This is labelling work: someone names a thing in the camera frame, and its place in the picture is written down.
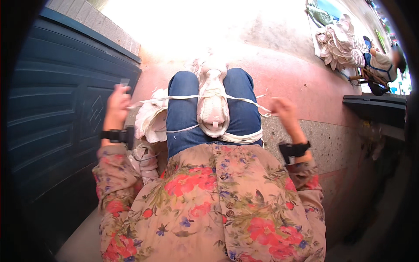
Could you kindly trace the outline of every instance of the shirt button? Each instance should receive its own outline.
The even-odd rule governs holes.
[[[234,216],[234,211],[233,210],[228,210],[227,213],[226,213],[226,215],[228,217],[233,217]]]

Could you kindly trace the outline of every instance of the pink sneaker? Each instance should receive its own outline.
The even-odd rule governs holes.
[[[159,177],[156,168],[157,156],[154,151],[147,145],[140,144],[128,156],[134,169],[141,175],[144,185],[150,178]]]
[[[227,66],[209,57],[204,62],[199,75],[197,121],[199,126],[210,137],[223,135],[230,123],[225,89],[222,81],[227,75]]]

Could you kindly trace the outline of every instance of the floral shirt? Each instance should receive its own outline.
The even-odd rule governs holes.
[[[287,166],[258,145],[201,144],[144,187],[122,145],[93,169],[104,261],[323,261],[313,160]]]

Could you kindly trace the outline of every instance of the hand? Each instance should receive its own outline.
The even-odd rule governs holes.
[[[287,133],[291,136],[294,144],[307,143],[307,139],[297,119],[297,108],[288,99],[281,97],[274,97],[271,101],[270,110],[272,113],[279,116],[282,125],[285,127]]]
[[[124,128],[125,119],[129,112],[127,107],[131,102],[131,96],[125,93],[129,89],[129,86],[123,86],[122,84],[115,85],[115,91],[108,98],[103,130],[122,130]]]

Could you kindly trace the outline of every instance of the white lace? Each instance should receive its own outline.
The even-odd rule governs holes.
[[[227,94],[222,94],[218,91],[218,89],[209,89],[207,91],[207,94],[209,94],[209,95],[207,95],[207,96],[200,96],[200,95],[167,96],[167,97],[163,97],[163,98],[159,98],[159,99],[148,99],[148,100],[139,101],[138,103],[135,103],[134,105],[130,106],[128,109],[133,109],[137,106],[140,106],[143,103],[163,101],[163,100],[166,100],[166,99],[189,99],[189,98],[195,98],[195,97],[205,97],[205,98],[207,98],[207,97],[212,97],[212,96],[223,96],[225,98],[237,99],[237,100],[241,100],[241,101],[244,101],[244,102],[254,104],[258,108],[261,108],[261,109],[265,110],[266,112],[268,112],[266,114],[261,114],[260,113],[261,116],[263,116],[263,117],[270,117],[271,116],[271,113],[270,113],[271,111],[270,110],[268,110],[265,107],[259,105],[258,103],[253,102],[250,99],[236,98],[234,96],[230,96],[230,95],[227,95]],[[199,124],[191,126],[191,127],[187,127],[187,128],[181,129],[181,130],[177,130],[177,131],[156,130],[155,132],[177,133],[177,132],[191,130],[191,129],[194,129],[198,126],[199,126]],[[263,132],[263,130],[261,128],[259,131],[255,132],[253,134],[249,134],[249,135],[233,135],[233,134],[230,134],[230,133],[224,133],[223,135],[219,136],[219,139],[222,140],[222,141],[233,142],[233,143],[238,143],[238,144],[251,144],[251,143],[256,142],[256,141],[258,141],[259,139],[262,138],[262,132]]]

